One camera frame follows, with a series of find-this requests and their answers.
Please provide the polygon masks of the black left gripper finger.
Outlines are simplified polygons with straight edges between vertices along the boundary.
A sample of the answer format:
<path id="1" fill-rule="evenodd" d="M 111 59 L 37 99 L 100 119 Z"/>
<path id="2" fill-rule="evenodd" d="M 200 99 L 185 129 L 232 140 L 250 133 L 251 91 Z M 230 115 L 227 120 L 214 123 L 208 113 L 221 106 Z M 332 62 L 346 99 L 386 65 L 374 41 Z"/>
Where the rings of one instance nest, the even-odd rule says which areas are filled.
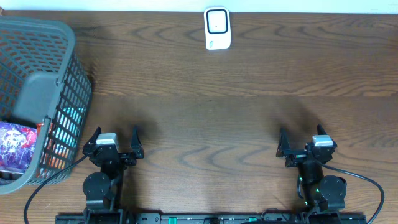
<path id="1" fill-rule="evenodd" d="M 88 140 L 88 145 L 92 146 L 96 144 L 96 140 L 98 138 L 98 136 L 101 134 L 101 128 L 98 126 L 96 128 L 96 131 L 94 132 L 94 134 L 90 137 L 90 139 Z"/>
<path id="2" fill-rule="evenodd" d="M 142 144 L 138 136 L 137 126 L 133 127 L 130 147 L 134 153 L 142 153 Z"/>

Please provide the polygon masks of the teal packet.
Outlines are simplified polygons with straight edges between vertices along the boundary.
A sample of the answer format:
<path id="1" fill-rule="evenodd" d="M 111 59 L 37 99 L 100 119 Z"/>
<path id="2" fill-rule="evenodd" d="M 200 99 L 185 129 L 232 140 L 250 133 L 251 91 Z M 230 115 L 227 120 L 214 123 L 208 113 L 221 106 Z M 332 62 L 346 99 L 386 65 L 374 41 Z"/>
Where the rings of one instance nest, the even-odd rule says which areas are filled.
<path id="1" fill-rule="evenodd" d="M 58 124 L 53 131 L 54 136 L 67 146 L 75 147 L 84 113 L 84 108 L 62 108 L 57 113 L 56 121 Z"/>

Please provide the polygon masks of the orange snack bar wrapper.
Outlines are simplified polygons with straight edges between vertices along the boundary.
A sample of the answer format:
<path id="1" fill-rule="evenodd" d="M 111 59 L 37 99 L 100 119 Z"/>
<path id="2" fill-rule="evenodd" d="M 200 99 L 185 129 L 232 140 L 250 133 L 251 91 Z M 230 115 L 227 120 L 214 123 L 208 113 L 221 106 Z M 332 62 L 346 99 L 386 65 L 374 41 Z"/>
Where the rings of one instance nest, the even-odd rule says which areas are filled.
<path id="1" fill-rule="evenodd" d="M 44 123 L 37 124 L 37 134 L 40 134 L 41 129 L 43 128 Z"/>

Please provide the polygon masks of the purple square snack packet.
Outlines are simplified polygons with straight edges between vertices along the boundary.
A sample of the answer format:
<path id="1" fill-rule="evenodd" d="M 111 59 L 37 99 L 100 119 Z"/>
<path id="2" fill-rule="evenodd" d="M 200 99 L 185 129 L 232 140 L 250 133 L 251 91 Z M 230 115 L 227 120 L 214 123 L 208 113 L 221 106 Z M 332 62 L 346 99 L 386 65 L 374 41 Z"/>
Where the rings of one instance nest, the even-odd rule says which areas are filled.
<path id="1" fill-rule="evenodd" d="M 24 174 L 37 142 L 37 130 L 1 121 L 1 172 Z"/>

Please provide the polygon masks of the small orange tissue packet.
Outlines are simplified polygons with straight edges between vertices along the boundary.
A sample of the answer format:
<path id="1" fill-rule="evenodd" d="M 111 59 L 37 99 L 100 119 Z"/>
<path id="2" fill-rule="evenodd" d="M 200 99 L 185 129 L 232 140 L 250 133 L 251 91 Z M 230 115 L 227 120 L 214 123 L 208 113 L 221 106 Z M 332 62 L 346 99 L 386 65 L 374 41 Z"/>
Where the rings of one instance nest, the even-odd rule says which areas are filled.
<path id="1" fill-rule="evenodd" d="M 65 146 L 55 145 L 50 154 L 46 156 L 47 165 L 56 169 L 64 169 L 68 162 L 69 151 Z"/>

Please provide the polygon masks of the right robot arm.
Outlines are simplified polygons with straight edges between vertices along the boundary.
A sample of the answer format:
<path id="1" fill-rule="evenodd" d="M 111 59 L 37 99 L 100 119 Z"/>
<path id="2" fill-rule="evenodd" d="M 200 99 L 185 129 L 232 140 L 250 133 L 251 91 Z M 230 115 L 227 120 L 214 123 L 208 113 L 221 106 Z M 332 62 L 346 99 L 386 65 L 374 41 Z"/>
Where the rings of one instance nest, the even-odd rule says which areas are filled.
<path id="1" fill-rule="evenodd" d="M 347 183 L 342 177 L 324 175 L 322 169 L 336 148 L 321 125 L 303 149 L 292 149 L 287 133 L 280 130 L 276 156 L 285 159 L 286 167 L 298 169 L 297 192 L 307 206 L 299 217 L 302 223 L 340 223 L 338 212 L 345 207 Z"/>

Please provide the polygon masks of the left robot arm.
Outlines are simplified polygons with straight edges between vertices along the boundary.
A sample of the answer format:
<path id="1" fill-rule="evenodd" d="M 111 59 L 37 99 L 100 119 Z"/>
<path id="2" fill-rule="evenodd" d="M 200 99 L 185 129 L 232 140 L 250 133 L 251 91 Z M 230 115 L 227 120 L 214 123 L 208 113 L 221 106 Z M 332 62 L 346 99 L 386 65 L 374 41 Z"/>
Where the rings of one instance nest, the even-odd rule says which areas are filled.
<path id="1" fill-rule="evenodd" d="M 83 222 L 93 223 L 134 223 L 134 215 L 121 208 L 121 194 L 124 172 L 144 158 L 137 128 L 133 127 L 130 140 L 131 151 L 120 152 L 115 133 L 102 133 L 98 127 L 83 146 L 83 154 L 100 168 L 90 174 L 83 183 L 86 208 Z"/>

